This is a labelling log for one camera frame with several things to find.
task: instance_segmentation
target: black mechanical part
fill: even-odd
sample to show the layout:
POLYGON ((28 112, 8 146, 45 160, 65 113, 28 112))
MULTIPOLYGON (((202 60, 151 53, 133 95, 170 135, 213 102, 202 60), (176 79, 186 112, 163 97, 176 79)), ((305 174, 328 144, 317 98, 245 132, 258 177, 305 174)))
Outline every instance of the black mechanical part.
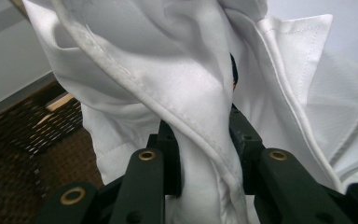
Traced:
MULTIPOLYGON (((282 218, 272 223, 352 223, 291 153, 268 148, 260 159, 259 174, 282 218)), ((258 189, 255 197, 263 193, 258 189)), ((262 209, 260 205, 255 204, 256 210, 262 209)))
POLYGON ((181 164, 179 146, 171 127, 162 120, 159 124, 157 148, 164 155, 164 194, 182 194, 181 164))
POLYGON ((99 212, 97 189, 89 183, 75 183, 59 189, 40 210, 34 223, 94 223, 99 212))
POLYGON ((132 154, 109 224, 164 223, 163 162, 154 148, 132 154))
POLYGON ((258 178, 256 165, 261 152, 265 149, 263 140, 248 119, 235 106, 232 106, 230 112, 229 133, 240 157, 245 194, 254 195, 255 183, 258 178))

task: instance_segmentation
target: stitching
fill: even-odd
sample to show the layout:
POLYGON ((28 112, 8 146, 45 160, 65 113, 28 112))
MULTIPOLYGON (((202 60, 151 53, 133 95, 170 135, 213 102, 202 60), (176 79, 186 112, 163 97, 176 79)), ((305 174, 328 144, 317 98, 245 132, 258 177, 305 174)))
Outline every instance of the stitching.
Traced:
POLYGON ((319 28, 320 28, 320 26, 314 26, 314 27, 311 27, 311 28, 298 29, 298 30, 294 30, 294 31, 291 31, 291 32, 281 32, 281 31, 277 30, 276 28, 270 28, 269 30, 264 31, 262 35, 265 35, 266 33, 270 32, 270 31, 275 31, 277 33, 284 34, 284 35, 293 35, 293 34, 297 34, 297 33, 304 32, 304 31, 310 31, 310 30, 314 30, 314 29, 319 30, 319 28))
MULTIPOLYGON (((262 39, 261 41, 262 41, 263 45, 265 46, 265 50, 266 50, 267 54, 270 55, 269 49, 267 48, 267 45, 266 45, 266 43, 264 42, 264 39, 263 39, 263 38, 261 38, 261 39, 262 39)), ((276 68, 275 62, 274 62, 271 58, 269 58, 269 61, 271 62, 271 67, 272 67, 274 73, 277 74, 277 73, 278 73, 278 70, 277 70, 277 68, 276 68)), ((293 109, 292 103, 289 103, 289 102, 291 102, 290 97, 287 96, 287 95, 285 94, 285 92, 282 90, 282 89, 284 89, 284 86, 282 85, 281 81, 280 81, 276 76, 274 76, 274 78, 275 78, 275 80, 277 81, 277 83, 278 83, 278 85, 279 85, 279 87, 280 87, 280 95, 282 95, 282 97, 285 99, 285 102, 286 102, 287 106, 290 108, 290 110, 291 110, 291 112, 292 112, 292 117, 291 117, 291 119, 292 119, 295 123, 297 123, 297 125, 298 125, 297 128, 300 130, 302 136, 304 137, 304 140, 305 140, 305 142, 306 142, 306 145, 309 147, 309 149, 311 149, 310 153, 312 154, 312 156, 314 157, 314 159, 316 160, 316 162, 319 164, 319 166, 321 167, 322 171, 323 171, 324 174, 327 176, 328 180, 329 180, 335 187, 337 187, 337 186, 335 185, 334 177, 331 177, 330 174, 329 174, 329 172, 328 172, 328 170, 326 169, 326 167, 324 167, 323 162, 321 161, 320 156, 318 156, 318 152, 315 152, 315 150, 312 150, 312 148, 313 148, 313 146, 312 146, 312 145, 313 145, 313 144, 312 144, 312 141, 309 141, 309 140, 308 140, 308 138, 307 138, 307 133, 304 132, 304 130, 301 128, 301 127, 303 127, 303 124, 299 122, 298 115, 293 112, 294 109, 293 109)))
POLYGON ((118 144, 118 145, 116 145, 116 146, 113 146, 112 149, 110 149, 110 150, 108 150, 108 151, 106 151, 106 152, 104 152, 104 153, 99 153, 98 155, 96 155, 96 158, 99 159, 99 158, 101 158, 101 157, 104 157, 104 156, 106 156, 107 154, 110 154, 110 153, 112 153, 112 152, 114 152, 114 151, 117 151, 117 149, 120 148, 120 147, 124 147, 124 146, 126 146, 127 144, 132 143, 133 141, 138 141, 138 140, 141 140, 141 139, 146 139, 147 137, 146 137, 146 136, 135 136, 135 137, 132 138, 132 139, 128 139, 128 140, 126 140, 126 141, 124 141, 124 142, 122 142, 122 143, 120 143, 120 144, 118 144))
POLYGON ((313 36, 312 44, 310 45, 310 52, 307 55, 307 60, 305 61, 304 69, 303 69, 303 72, 301 74, 301 78, 300 78, 300 82, 299 82, 300 86, 299 86, 299 89, 298 89, 298 99, 299 100, 301 100, 302 89, 303 89, 303 86, 304 86, 304 76, 305 76, 305 73, 307 72, 307 69, 308 69, 310 55, 312 54, 313 47, 315 46, 315 40, 316 40, 316 36, 319 33, 319 30, 320 30, 320 26, 317 27, 315 35, 313 36))

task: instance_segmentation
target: white cloth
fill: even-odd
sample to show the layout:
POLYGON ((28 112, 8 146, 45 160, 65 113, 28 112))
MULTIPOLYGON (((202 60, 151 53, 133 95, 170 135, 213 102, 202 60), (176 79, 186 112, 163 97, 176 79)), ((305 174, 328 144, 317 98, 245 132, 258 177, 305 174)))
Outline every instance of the white cloth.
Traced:
POLYGON ((230 53, 239 69, 234 102, 266 145, 341 188, 308 110, 321 101, 311 97, 323 85, 314 74, 331 16, 265 18, 263 0, 24 3, 57 79, 82 103, 104 183, 124 174, 160 119, 172 126, 185 185, 180 199, 167 199, 167 223, 257 222, 228 134, 230 53))

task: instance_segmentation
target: seam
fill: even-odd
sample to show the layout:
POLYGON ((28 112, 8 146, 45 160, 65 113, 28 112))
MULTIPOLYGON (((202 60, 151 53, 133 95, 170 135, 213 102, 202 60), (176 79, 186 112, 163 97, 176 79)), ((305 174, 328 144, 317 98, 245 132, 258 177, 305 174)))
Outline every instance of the seam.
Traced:
POLYGON ((317 30, 315 32, 315 35, 313 36, 313 39, 312 39, 312 44, 310 45, 310 52, 307 55, 307 60, 305 61, 303 72, 301 73, 301 78, 299 81, 298 96, 297 96, 298 100, 300 100, 300 101, 301 101, 302 89, 304 86, 304 76, 305 76, 305 73, 307 72, 310 55, 312 54, 313 47, 315 46, 316 36, 318 35, 320 28, 321 28, 320 26, 317 26, 317 30))
POLYGON ((337 149, 334 151, 334 153, 331 156, 330 164, 334 166, 342 154, 344 154, 353 140, 358 135, 358 119, 354 122, 353 126, 351 127, 351 130, 347 132, 347 134, 342 138, 341 143, 338 145, 337 149))
POLYGON ((108 150, 108 151, 106 151, 104 153, 99 153, 98 155, 96 155, 96 158, 99 159, 100 157, 104 157, 105 155, 110 154, 113 151, 116 151, 116 149, 119 148, 119 147, 124 147, 125 145, 127 145, 127 144, 129 144, 129 143, 131 143, 133 141, 140 140, 140 139, 145 139, 145 138, 146 138, 146 136, 143 136, 143 137, 142 136, 136 136, 136 137, 134 137, 132 139, 128 139, 125 142, 122 142, 122 143, 120 143, 120 144, 118 144, 116 146, 113 146, 112 149, 110 149, 110 150, 108 150))
POLYGON ((348 178, 350 178, 351 176, 355 175, 358 173, 358 166, 349 170, 348 172, 346 172, 345 174, 342 175, 342 177, 340 178, 342 182, 344 182, 345 180, 347 180, 348 178))
POLYGON ((290 32, 282 32, 282 31, 279 31, 277 28, 270 28, 270 29, 264 31, 262 35, 265 35, 266 33, 270 32, 270 31, 275 31, 276 33, 280 33, 280 34, 284 34, 284 35, 293 35, 293 34, 297 34, 297 33, 304 32, 304 31, 310 31, 310 30, 314 30, 314 29, 319 30, 319 28, 320 28, 320 26, 314 26, 314 27, 298 29, 298 30, 294 30, 294 31, 290 31, 290 32))
MULTIPOLYGON (((304 29, 304 31, 305 31, 305 30, 310 30, 310 29, 315 29, 315 28, 316 28, 316 27, 312 27, 312 28, 309 28, 309 29, 304 29)), ((265 47, 265 50, 266 50, 266 52, 267 52, 267 54, 268 54, 268 56, 269 56, 269 61, 271 62, 271 66, 272 66, 273 71, 275 72, 275 74, 278 74, 278 69, 277 69, 277 67, 276 67, 276 65, 275 65, 275 62, 272 60, 271 53, 269 52, 269 47, 268 47, 268 45, 266 44, 264 38, 262 38, 262 37, 261 37, 261 41, 262 41, 263 46, 265 47)), ((287 95, 285 94, 285 92, 283 91, 283 89, 286 89, 286 88, 282 85, 281 81, 278 79, 277 76, 274 76, 274 78, 275 78, 275 80, 277 81, 277 84, 278 84, 279 87, 280 87, 280 95, 283 97, 283 99, 284 99, 286 105, 290 108, 290 111, 291 111, 291 114, 292 114, 291 119, 293 120, 294 123, 297 124, 297 128, 300 130, 301 135, 303 136, 306 145, 307 145, 308 148, 310 149, 310 154, 313 156, 313 158, 315 159, 315 161, 319 164, 319 167, 320 167, 321 170, 324 172, 324 175, 327 177, 327 179, 330 181, 330 183, 332 183, 332 185, 333 185, 334 187, 340 188, 339 186, 336 186, 335 181, 334 181, 334 178, 332 178, 332 177, 330 176, 330 173, 326 170, 326 167, 324 167, 323 163, 321 163, 321 162, 322 162, 322 161, 321 161, 321 158, 320 158, 320 156, 317 155, 318 152, 315 152, 315 151, 314 151, 314 149, 313 149, 314 147, 312 146, 312 145, 314 145, 314 144, 310 143, 310 141, 309 141, 309 139, 308 139, 308 137, 307 137, 308 134, 305 133, 304 130, 303 130, 303 128, 302 128, 304 125, 299 121, 298 114, 294 112, 295 109, 294 109, 294 106, 293 106, 293 103, 292 103, 292 99, 290 99, 290 96, 287 96, 287 95)))

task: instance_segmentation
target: wicker surface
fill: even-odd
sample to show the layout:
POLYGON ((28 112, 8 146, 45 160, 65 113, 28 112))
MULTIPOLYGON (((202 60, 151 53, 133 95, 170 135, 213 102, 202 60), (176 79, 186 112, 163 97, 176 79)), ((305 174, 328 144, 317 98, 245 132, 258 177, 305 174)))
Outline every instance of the wicker surface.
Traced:
POLYGON ((31 223, 68 183, 102 185, 80 103, 51 106, 63 92, 51 83, 0 114, 0 223, 31 223))

